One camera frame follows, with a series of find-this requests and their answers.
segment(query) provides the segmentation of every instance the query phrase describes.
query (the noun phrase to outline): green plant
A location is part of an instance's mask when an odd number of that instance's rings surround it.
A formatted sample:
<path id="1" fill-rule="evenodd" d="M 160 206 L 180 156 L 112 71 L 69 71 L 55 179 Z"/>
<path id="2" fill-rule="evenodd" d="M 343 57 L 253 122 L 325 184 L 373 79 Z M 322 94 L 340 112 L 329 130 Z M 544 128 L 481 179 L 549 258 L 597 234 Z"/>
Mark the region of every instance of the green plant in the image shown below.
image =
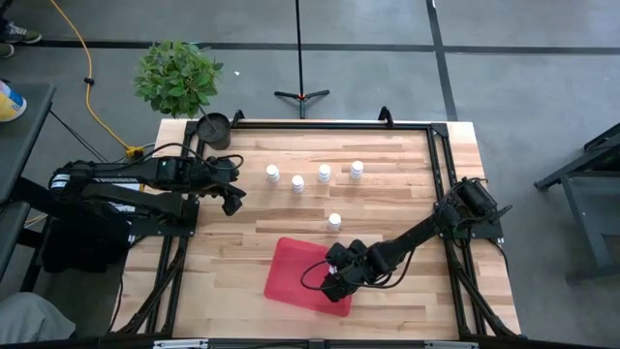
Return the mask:
<path id="1" fill-rule="evenodd" d="M 209 105 L 210 96 L 217 95 L 215 81 L 222 66 L 204 57 L 195 45 L 163 42 L 140 59 L 136 95 L 150 102 L 154 111 L 193 118 L 201 106 Z"/>

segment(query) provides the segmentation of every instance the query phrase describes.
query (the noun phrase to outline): black pot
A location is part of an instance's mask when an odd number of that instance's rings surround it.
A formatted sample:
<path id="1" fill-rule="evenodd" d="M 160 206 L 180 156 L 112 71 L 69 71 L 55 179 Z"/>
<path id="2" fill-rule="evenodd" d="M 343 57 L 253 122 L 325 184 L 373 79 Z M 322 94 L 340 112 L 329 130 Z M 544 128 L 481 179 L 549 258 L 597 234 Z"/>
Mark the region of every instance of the black pot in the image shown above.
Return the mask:
<path id="1" fill-rule="evenodd" d="M 213 149 L 226 149 L 231 145 L 231 122 L 219 112 L 210 112 L 198 120 L 196 134 Z"/>

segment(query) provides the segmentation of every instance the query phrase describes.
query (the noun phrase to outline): tripod base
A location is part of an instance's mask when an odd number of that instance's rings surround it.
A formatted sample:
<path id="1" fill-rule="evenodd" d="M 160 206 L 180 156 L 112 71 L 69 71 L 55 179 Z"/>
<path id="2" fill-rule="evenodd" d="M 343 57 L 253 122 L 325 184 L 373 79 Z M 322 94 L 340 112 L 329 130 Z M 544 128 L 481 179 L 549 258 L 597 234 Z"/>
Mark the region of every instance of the tripod base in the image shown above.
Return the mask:
<path id="1" fill-rule="evenodd" d="M 308 100 L 310 98 L 312 98 L 312 97 L 328 95 L 329 94 L 329 90 L 312 92 L 312 93 L 308 93 L 306 95 L 304 95 L 304 94 L 296 95 L 296 94 L 293 94 L 293 93 L 280 92 L 280 91 L 275 91 L 275 92 L 273 92 L 273 94 L 278 96 L 278 97 L 288 97 L 288 98 L 293 98 L 296 101 L 298 101 L 299 102 L 299 118 L 305 119 L 306 118 L 306 102 L 308 102 Z"/>

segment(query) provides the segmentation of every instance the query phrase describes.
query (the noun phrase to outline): yellow cable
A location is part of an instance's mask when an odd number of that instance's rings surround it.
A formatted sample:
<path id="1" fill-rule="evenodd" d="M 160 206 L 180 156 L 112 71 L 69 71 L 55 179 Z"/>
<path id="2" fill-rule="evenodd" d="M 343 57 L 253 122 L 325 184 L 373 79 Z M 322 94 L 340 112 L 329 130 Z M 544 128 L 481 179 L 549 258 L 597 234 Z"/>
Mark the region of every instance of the yellow cable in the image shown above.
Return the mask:
<path id="1" fill-rule="evenodd" d="M 79 41 L 81 42 L 81 46 L 84 48 L 84 51 L 86 51 L 86 58 L 88 59 L 88 78 L 92 79 L 93 78 L 93 60 L 90 57 L 90 51 L 88 51 L 88 47 L 86 46 L 86 43 L 84 42 L 84 40 L 81 38 L 81 35 L 78 32 L 78 29 L 74 26 L 74 24 L 71 22 L 71 20 L 67 17 L 67 15 L 65 15 L 65 13 L 62 11 L 62 9 L 60 8 L 60 6 L 58 6 L 58 4 L 56 4 L 56 2 L 54 0 L 49 0 L 51 2 L 51 4 L 56 8 L 56 10 L 58 10 L 58 13 L 63 16 L 63 18 L 65 18 L 65 20 L 67 21 L 67 23 L 69 23 L 69 25 L 71 26 L 71 28 L 74 30 L 74 33 L 76 33 L 77 38 L 79 39 Z M 97 114 L 93 111 L 93 109 L 90 107 L 90 91 L 91 91 L 92 85 L 90 83 L 86 83 L 86 107 L 88 108 L 88 111 L 90 112 L 91 115 L 93 115 L 93 117 L 95 118 L 95 120 L 97 120 L 97 122 L 99 122 L 99 124 L 106 129 L 106 131 L 108 131 L 108 133 L 114 137 L 119 143 L 121 143 L 124 147 L 125 147 L 125 154 L 127 155 L 127 157 L 129 158 L 133 158 L 137 152 L 139 153 L 144 153 L 144 147 L 140 147 L 140 146 L 130 146 L 127 145 L 126 143 L 123 142 L 123 140 L 120 139 L 120 137 L 116 136 L 116 134 L 108 127 L 108 125 L 106 125 L 100 118 L 99 116 L 97 116 Z"/>
<path id="2" fill-rule="evenodd" d="M 44 213 L 43 213 L 43 214 L 39 214 L 39 215 L 38 215 L 38 216 L 36 216 L 35 218 L 28 219 L 27 221 L 25 221 L 25 222 L 24 222 L 24 224 L 31 224 L 31 223 L 35 223 L 35 222 L 38 222 L 38 221 L 40 221 L 40 220 L 42 220 L 42 219 L 44 219 L 44 218 L 46 218 L 46 217 L 47 217 L 47 215 L 46 215 L 46 214 L 44 214 Z"/>

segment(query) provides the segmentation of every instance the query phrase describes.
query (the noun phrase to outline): black metal frame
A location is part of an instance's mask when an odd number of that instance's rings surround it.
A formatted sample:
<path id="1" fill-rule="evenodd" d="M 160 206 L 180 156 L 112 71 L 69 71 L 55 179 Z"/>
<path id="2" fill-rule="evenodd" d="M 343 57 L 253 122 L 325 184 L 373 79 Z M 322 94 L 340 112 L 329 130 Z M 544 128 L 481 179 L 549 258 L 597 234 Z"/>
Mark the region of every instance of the black metal frame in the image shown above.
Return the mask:
<path id="1" fill-rule="evenodd" d="M 444 195 L 444 186 L 442 183 L 442 174 L 439 167 L 439 157 L 437 151 L 437 139 L 441 139 L 442 147 L 444 150 L 444 156 L 446 157 L 446 166 L 449 176 L 449 185 L 452 186 L 456 183 L 456 171 L 454 168 L 454 162 L 451 154 L 450 148 L 450 136 L 448 133 L 448 127 L 446 123 L 423 123 L 423 122 L 395 122 L 389 113 L 389 110 L 386 107 L 383 107 L 380 112 L 379 120 L 383 121 L 312 121 L 312 122 L 298 122 L 298 121 L 261 121 L 261 120 L 248 120 L 243 116 L 242 111 L 238 111 L 235 114 L 233 120 L 233 128 L 237 130 L 243 129 L 288 129 L 288 130 L 308 130 L 308 129 L 318 129 L 318 130 L 410 130 L 410 131 L 421 131 L 426 134 L 428 140 L 428 150 L 430 155 L 431 162 L 431 171 L 433 172 L 434 182 L 435 182 L 435 193 L 437 195 L 437 200 L 441 200 Z M 185 127 L 185 134 L 183 139 L 183 144 L 190 145 L 192 142 L 192 138 L 196 134 L 196 126 L 197 121 L 188 121 Z M 205 143 L 203 141 L 198 140 L 197 153 L 202 154 L 204 151 Z M 187 153 L 186 149 L 183 149 L 182 155 Z M 181 252 L 181 245 L 187 246 L 188 238 L 180 238 L 179 242 L 179 250 L 177 253 Z M 476 277 L 474 270 L 474 263 L 472 260 L 472 253 L 468 243 L 463 239 L 461 241 L 463 249 L 463 259 L 465 261 L 464 268 L 467 275 L 472 278 L 471 281 L 473 285 L 476 285 Z M 172 244 L 172 238 L 164 238 L 164 243 L 162 245 L 162 252 L 160 255 L 160 261 L 157 268 L 156 280 L 155 280 L 155 289 L 162 286 L 162 283 L 166 280 L 164 276 L 167 274 L 167 271 L 170 271 L 170 268 L 167 268 L 168 259 L 170 255 Z M 453 242 L 450 238 L 444 239 L 444 244 L 446 247 L 447 255 L 451 252 L 454 253 Z M 178 297 L 180 291 L 180 281 L 182 278 L 183 270 L 179 270 L 174 280 L 172 281 L 172 290 L 170 292 L 170 300 L 168 305 L 168 314 L 167 319 L 165 321 L 164 327 L 162 328 L 162 333 L 171 334 L 173 325 L 174 325 L 174 317 L 175 311 L 178 304 Z M 454 299 L 454 307 L 455 307 L 455 317 L 458 327 L 459 336 L 471 333 L 466 323 L 465 319 L 465 310 L 463 307 L 463 300 L 461 298 L 460 285 L 458 281 L 458 277 L 456 276 L 456 270 L 454 270 L 449 264 L 449 274 L 450 274 L 450 286 L 452 290 L 452 296 Z M 146 331 L 148 333 L 154 333 L 156 322 L 157 322 L 157 314 L 159 311 L 159 300 L 155 301 L 153 307 L 151 307 L 150 313 L 148 315 L 148 320 L 146 323 Z M 477 307 L 475 307 L 476 314 L 476 329 L 477 333 L 485 333 L 484 322 L 482 320 L 481 314 Z M 244 341 L 246 344 L 258 343 L 253 340 Z M 412 341 L 402 341 L 403 345 L 411 346 Z"/>
<path id="2" fill-rule="evenodd" d="M 441 140 L 444 156 L 446 158 L 446 170 L 448 172 L 449 185 L 456 183 L 456 171 L 450 148 L 450 135 L 446 123 L 421 123 L 421 122 L 395 122 L 391 118 L 387 108 L 382 109 L 378 121 L 346 121 L 346 120 L 322 120 L 322 121 L 261 121 L 247 120 L 242 111 L 235 114 L 234 129 L 289 129 L 289 130 L 410 130 L 424 132 L 428 140 L 428 150 L 431 171 L 433 173 L 435 193 L 437 200 L 444 196 L 444 186 L 442 183 L 442 173 L 439 165 L 439 155 L 436 141 Z M 187 122 L 183 144 L 190 145 L 192 138 L 196 134 L 196 121 Z M 199 140 L 197 153 L 202 154 L 205 143 Z M 182 151 L 182 155 L 187 156 L 187 150 Z M 332 340 L 332 339 L 255 339 L 255 338 L 210 338 L 202 340 L 202 344 L 208 342 L 209 347 L 227 346 L 253 346 L 269 347 L 269 344 L 282 346 L 290 344 L 306 345 L 307 349 L 329 349 L 329 348 L 429 348 L 429 347 L 466 347 L 466 348 L 594 348 L 587 346 L 576 346 L 571 344 L 560 344 L 545 341 L 529 340 L 523 336 L 516 336 L 501 324 L 499 318 L 495 317 L 489 321 L 489 325 L 498 336 L 486 335 L 485 323 L 481 311 L 487 311 L 485 316 L 489 319 L 489 307 L 482 306 L 478 309 L 476 304 L 485 304 L 485 301 L 477 291 L 475 271 L 473 268 L 473 258 L 471 249 L 465 239 L 461 240 L 463 265 L 454 263 L 455 250 L 454 239 L 444 238 L 447 262 L 449 265 L 449 280 L 454 301 L 454 315 L 458 329 L 458 341 L 429 341 L 429 340 Z M 158 340 L 170 340 L 176 317 L 178 298 L 183 276 L 183 266 L 188 248 L 189 238 L 179 238 L 178 248 L 174 259 L 168 264 L 172 245 L 172 237 L 165 237 L 162 245 L 162 252 L 158 264 L 156 281 L 153 292 L 146 299 L 139 312 L 134 315 L 132 320 L 116 333 L 109 333 L 102 337 L 85 339 L 67 339 L 45 342 L 33 342 L 11 345 L 12 348 L 39 349 L 39 348 L 107 348 L 125 349 L 138 347 L 154 347 Z M 460 283 L 473 297 L 476 319 L 476 334 L 472 334 L 467 325 Z M 171 283 L 170 299 L 166 312 L 166 319 L 162 329 L 156 332 L 157 314 L 160 306 L 160 298 L 164 290 Z M 146 323 L 146 333 L 137 333 L 144 321 Z"/>

